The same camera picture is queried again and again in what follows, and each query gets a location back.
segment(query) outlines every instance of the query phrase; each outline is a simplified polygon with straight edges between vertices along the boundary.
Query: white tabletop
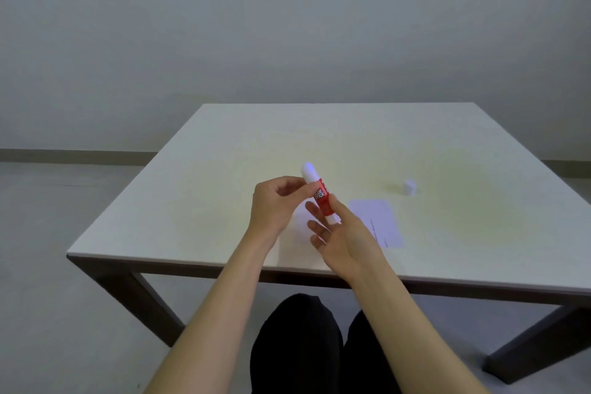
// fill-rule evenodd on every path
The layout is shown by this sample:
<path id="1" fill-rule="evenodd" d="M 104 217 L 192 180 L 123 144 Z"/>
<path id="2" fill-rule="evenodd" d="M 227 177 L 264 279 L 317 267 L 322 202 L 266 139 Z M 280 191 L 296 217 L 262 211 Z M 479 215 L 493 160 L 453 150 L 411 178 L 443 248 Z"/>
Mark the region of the white tabletop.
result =
<path id="1" fill-rule="evenodd" d="M 401 276 L 591 289 L 591 206 L 472 103 L 204 105 L 68 252 L 223 265 L 255 184 L 306 161 L 345 203 L 389 201 Z M 265 267 L 330 273 L 308 238 Z"/>

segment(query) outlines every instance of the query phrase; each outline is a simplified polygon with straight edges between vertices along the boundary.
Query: red label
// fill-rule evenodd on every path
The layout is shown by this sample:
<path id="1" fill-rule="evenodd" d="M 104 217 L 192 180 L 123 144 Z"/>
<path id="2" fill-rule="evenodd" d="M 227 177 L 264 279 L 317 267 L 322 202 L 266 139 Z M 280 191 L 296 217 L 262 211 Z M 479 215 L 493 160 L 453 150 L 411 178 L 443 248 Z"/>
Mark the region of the red label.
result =
<path id="1" fill-rule="evenodd" d="M 326 189 L 326 186 L 324 185 L 324 182 L 322 182 L 322 179 L 319 179 L 319 181 L 320 188 L 314 194 L 314 199 L 316 200 L 316 204 L 318 204 L 318 208 L 320 209 L 322 214 L 325 217 L 328 217 L 329 215 L 334 214 L 333 210 L 330 208 L 329 191 Z"/>

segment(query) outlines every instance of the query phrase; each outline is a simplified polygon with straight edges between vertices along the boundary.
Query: person's right hand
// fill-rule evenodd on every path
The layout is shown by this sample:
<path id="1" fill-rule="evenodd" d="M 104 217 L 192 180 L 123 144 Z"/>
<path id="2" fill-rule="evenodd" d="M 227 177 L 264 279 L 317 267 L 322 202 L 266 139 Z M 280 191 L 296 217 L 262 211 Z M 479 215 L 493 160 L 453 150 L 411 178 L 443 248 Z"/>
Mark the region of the person's right hand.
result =
<path id="1" fill-rule="evenodd" d="M 315 203 L 306 203 L 308 212 L 318 220 L 308 221 L 308 228 L 314 232 L 310 241 L 329 268 L 353 286 L 367 271 L 379 271 L 381 265 L 388 263 L 363 222 L 333 194 L 329 194 L 329 202 L 340 217 L 340 224 L 329 225 Z"/>

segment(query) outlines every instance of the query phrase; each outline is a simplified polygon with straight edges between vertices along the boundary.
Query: table edge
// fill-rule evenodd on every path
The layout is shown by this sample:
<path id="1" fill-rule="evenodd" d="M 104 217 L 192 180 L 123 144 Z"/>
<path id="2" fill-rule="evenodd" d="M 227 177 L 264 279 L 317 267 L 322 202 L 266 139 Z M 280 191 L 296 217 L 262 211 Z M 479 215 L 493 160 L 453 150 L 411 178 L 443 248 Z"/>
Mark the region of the table edge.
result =
<path id="1" fill-rule="evenodd" d="M 94 279 L 117 273 L 144 273 L 216 279 L 223 269 L 223 265 L 89 257 L 75 255 L 74 253 L 68 253 L 66 258 Z M 591 308 L 591 289 L 411 276 L 401 276 L 400 279 L 411 294 Z M 259 281 L 287 285 L 351 288 L 334 273 L 313 273 L 284 269 L 263 268 Z"/>

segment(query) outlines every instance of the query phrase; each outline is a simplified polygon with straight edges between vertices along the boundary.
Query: gray floor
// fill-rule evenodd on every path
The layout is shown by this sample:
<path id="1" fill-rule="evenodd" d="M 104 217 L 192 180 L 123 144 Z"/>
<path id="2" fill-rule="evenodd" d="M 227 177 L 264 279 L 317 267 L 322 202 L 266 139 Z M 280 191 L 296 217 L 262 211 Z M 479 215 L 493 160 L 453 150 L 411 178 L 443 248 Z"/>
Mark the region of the gray floor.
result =
<path id="1" fill-rule="evenodd" d="M 140 167 L 0 163 L 0 389 L 3 393 L 137 393 L 167 347 L 65 259 L 70 244 Z M 569 181 L 591 200 L 591 181 Z M 149 276 L 187 321 L 210 280 Z M 346 335 L 358 311 L 351 291 L 261 283 L 232 393 L 249 392 L 248 355 L 262 322 L 285 297 L 319 295 Z M 555 307 L 417 296 L 426 315 L 493 393 L 588 393 L 591 353 L 512 386 L 483 374 L 484 355 Z"/>

